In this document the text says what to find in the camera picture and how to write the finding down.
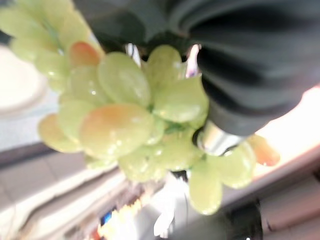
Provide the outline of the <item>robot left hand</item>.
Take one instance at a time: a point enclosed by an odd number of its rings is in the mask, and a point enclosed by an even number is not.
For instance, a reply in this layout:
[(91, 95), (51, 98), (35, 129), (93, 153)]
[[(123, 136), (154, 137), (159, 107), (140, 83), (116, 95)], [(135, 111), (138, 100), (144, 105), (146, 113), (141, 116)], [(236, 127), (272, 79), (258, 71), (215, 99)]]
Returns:
[(292, 110), (320, 81), (317, 0), (77, 0), (98, 41), (146, 54), (168, 44), (197, 65), (209, 98), (197, 145), (222, 155)]

